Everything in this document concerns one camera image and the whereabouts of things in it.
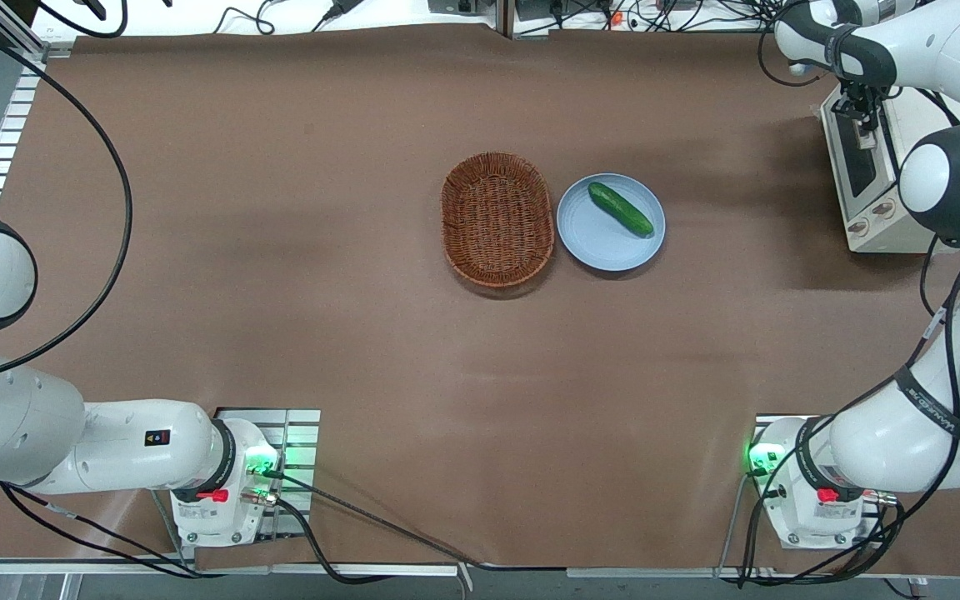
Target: cucumber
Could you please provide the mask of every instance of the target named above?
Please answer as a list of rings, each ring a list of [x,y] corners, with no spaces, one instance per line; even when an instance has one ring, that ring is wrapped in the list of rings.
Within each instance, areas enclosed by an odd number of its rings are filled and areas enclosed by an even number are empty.
[[[609,186],[599,182],[591,182],[587,185],[587,193],[591,195],[591,201],[598,205],[598,208],[610,213],[614,219],[617,219],[629,232],[645,237],[654,233],[654,225],[647,216],[639,212],[631,202],[621,197],[621,194],[610,189]]]

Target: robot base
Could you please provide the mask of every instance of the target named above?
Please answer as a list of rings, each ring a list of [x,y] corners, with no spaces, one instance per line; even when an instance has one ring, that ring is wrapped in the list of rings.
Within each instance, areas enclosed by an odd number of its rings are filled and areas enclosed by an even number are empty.
[[[263,464],[275,467],[277,451],[270,447],[262,430],[242,418],[225,418],[224,424],[236,440],[236,460],[222,487],[227,501],[204,497],[182,502],[172,497],[172,519],[180,539],[187,546],[225,547],[254,542],[264,506],[245,501],[244,493],[269,493],[269,479],[254,473]]]
[[[758,423],[755,443],[750,449],[751,468],[766,468],[770,473],[795,448],[799,430],[805,419],[780,418],[768,426]],[[845,550],[867,537],[876,525],[875,510],[865,512],[864,497],[851,502],[822,502],[817,490],[803,477],[796,457],[790,457],[772,476],[769,491],[780,495],[767,498],[765,513],[776,529],[781,546],[787,550]],[[755,477],[758,494],[762,494],[769,476]]]

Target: red button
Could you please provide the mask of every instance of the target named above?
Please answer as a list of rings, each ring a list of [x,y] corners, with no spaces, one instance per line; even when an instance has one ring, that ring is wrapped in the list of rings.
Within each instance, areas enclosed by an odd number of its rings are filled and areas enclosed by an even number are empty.
[[[199,498],[210,498],[214,502],[228,502],[228,490],[213,490],[211,492],[199,492]]]
[[[830,487],[822,487],[817,490],[817,500],[822,502],[835,502],[839,500],[839,492]]]

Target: cable strap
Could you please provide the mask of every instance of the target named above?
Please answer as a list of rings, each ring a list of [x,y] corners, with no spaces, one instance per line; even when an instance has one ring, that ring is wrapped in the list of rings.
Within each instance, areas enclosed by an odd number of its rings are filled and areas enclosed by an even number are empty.
[[[824,41],[824,62],[832,65],[832,73],[839,79],[843,79],[843,39],[849,38],[856,29],[857,24],[841,24]]]
[[[947,407],[943,406],[933,395],[929,394],[922,387],[917,377],[913,376],[910,368],[902,365],[902,368],[895,372],[895,383],[902,395],[910,400],[911,405],[917,407],[925,417],[931,422],[940,426],[946,433],[950,433],[957,440],[960,440],[960,418],[955,417]]]

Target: white appliance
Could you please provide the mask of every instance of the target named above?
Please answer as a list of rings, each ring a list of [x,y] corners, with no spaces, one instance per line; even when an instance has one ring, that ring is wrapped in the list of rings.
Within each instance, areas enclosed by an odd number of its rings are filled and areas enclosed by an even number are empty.
[[[880,125],[872,133],[861,133],[857,122],[832,112],[838,87],[820,107],[843,232],[854,252],[924,254],[933,239],[933,232],[918,225],[899,200],[897,166],[919,140],[950,125],[917,90],[896,93],[882,103]],[[945,100],[960,119],[960,103]],[[943,244],[937,248],[944,249]]]

